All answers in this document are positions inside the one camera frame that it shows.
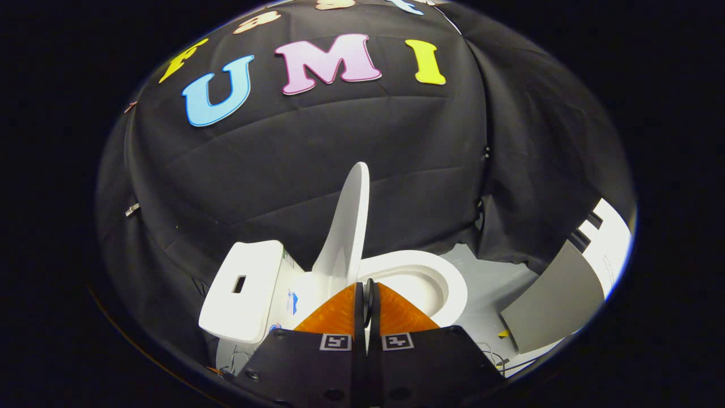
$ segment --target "toilet lid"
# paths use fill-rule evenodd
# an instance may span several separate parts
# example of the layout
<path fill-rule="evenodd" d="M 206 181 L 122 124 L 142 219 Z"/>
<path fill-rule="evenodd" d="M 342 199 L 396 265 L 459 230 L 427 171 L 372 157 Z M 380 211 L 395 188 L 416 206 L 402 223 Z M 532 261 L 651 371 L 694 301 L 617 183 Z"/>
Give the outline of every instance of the toilet lid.
<path fill-rule="evenodd" d="M 368 223 L 370 174 L 359 162 L 352 167 L 340 192 L 325 245 L 312 265 L 312 273 L 330 277 L 328 298 L 357 279 Z"/>

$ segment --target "metal clip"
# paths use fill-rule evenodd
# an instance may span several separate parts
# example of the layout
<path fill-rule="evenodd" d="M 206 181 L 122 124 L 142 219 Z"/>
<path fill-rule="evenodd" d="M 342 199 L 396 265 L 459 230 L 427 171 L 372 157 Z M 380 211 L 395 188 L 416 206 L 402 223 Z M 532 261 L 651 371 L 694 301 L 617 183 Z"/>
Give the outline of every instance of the metal clip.
<path fill-rule="evenodd" d="M 138 210 L 140 207 L 141 207 L 141 205 L 138 203 L 132 205 L 131 207 L 128 208 L 128 210 L 126 210 L 126 216 L 130 217 L 131 214 L 133 214 L 133 212 Z"/>
<path fill-rule="evenodd" d="M 127 113 L 129 110 L 131 110 L 132 107 L 136 106 L 137 103 L 138 103 L 138 101 L 131 102 L 130 104 L 128 104 L 128 107 L 126 108 L 126 110 L 124 110 L 123 112 Z"/>

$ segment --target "foam letter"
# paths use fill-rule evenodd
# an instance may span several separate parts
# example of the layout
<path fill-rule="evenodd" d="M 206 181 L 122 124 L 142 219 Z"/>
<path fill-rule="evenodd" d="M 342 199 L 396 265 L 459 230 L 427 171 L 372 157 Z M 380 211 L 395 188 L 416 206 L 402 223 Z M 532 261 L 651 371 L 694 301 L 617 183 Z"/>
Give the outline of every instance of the foam letter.
<path fill-rule="evenodd" d="M 181 54 L 179 54 L 176 58 L 174 58 L 173 60 L 171 60 L 171 62 L 169 62 L 169 68 L 166 70 L 166 73 L 164 74 L 164 76 L 161 77 L 161 79 L 159 79 L 159 83 L 162 83 L 171 74 L 173 74 L 179 68 L 181 68 L 183 66 L 183 61 L 186 60 L 186 59 L 188 59 L 191 55 L 193 55 L 194 52 L 196 52 L 196 48 L 198 46 L 202 45 L 203 43 L 205 43 L 207 41 L 209 41 L 209 39 L 208 38 L 204 38 L 203 40 L 201 40 L 198 43 L 196 43 L 193 46 L 191 46 L 190 49 L 187 49 L 186 51 L 184 51 Z"/>
<path fill-rule="evenodd" d="M 305 67 L 325 83 L 332 83 L 340 62 L 344 62 L 345 71 L 340 75 L 343 81 L 372 81 L 383 74 L 373 67 L 365 42 L 365 34 L 343 34 L 335 38 L 330 51 L 312 45 L 308 41 L 297 41 L 283 45 L 275 50 L 282 54 L 287 66 L 289 82 L 282 88 L 285 95 L 299 94 L 315 87 L 315 82 L 307 77 Z"/>
<path fill-rule="evenodd" d="M 443 85 L 446 78 L 438 71 L 438 62 L 434 52 L 436 46 L 420 40 L 405 40 L 405 43 L 415 52 L 415 59 L 418 61 L 418 72 L 415 79 L 422 83 L 433 83 Z"/>
<path fill-rule="evenodd" d="M 318 10 L 344 9 L 355 5 L 354 0 L 318 0 Z"/>
<path fill-rule="evenodd" d="M 239 109 L 249 96 L 249 62 L 253 59 L 254 55 L 247 55 L 224 65 L 222 71 L 229 73 L 231 93 L 219 104 L 209 103 L 208 84 L 214 77 L 213 73 L 208 73 L 190 83 L 181 92 L 186 97 L 186 116 L 189 123 L 194 126 L 208 126 Z"/>
<path fill-rule="evenodd" d="M 240 24 L 239 27 L 234 30 L 232 34 L 239 34 L 243 33 L 244 31 L 249 30 L 250 28 L 257 27 L 258 25 L 267 24 L 274 20 L 277 20 L 279 17 L 282 17 L 277 12 L 266 12 L 263 15 L 258 15 L 252 19 L 249 19 L 245 21 L 244 23 Z"/>
<path fill-rule="evenodd" d="M 415 7 L 411 3 L 406 3 L 403 0 L 385 0 L 385 1 L 392 1 L 393 4 L 398 6 L 399 9 L 412 13 L 414 15 L 423 15 L 423 12 L 420 10 L 416 10 Z"/>

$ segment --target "white toilet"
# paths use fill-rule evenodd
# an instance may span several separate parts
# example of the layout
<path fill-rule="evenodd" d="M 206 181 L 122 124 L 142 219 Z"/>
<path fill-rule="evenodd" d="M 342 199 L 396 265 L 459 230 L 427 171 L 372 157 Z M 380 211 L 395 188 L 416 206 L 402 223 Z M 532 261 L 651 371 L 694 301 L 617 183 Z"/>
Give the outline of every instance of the white toilet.
<path fill-rule="evenodd" d="M 310 272 L 302 271 L 279 241 L 236 243 L 209 288 L 199 326 L 251 354 L 271 330 L 294 329 L 339 291 L 368 278 L 398 292 L 438 326 L 452 325 L 468 289 L 450 262 L 419 250 L 362 259 L 369 195 L 368 167 L 357 163 Z"/>

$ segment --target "bolt hole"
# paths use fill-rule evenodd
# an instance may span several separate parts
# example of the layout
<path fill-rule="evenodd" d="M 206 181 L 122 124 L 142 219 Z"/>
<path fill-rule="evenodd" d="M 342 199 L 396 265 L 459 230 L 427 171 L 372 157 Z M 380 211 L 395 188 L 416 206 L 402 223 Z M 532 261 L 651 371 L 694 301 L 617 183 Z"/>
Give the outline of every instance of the bolt hole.
<path fill-rule="evenodd" d="M 340 401 L 345 397 L 345 394 L 340 390 L 327 390 L 325 391 L 325 398 L 330 401 Z"/>
<path fill-rule="evenodd" d="M 252 371 L 252 370 L 245 370 L 244 371 L 244 374 L 247 377 L 253 379 L 254 381 L 259 381 L 260 380 L 260 375 L 257 374 L 256 372 Z"/>
<path fill-rule="evenodd" d="M 410 396 L 410 390 L 406 387 L 395 388 L 393 391 L 388 393 L 390 399 L 400 401 Z"/>

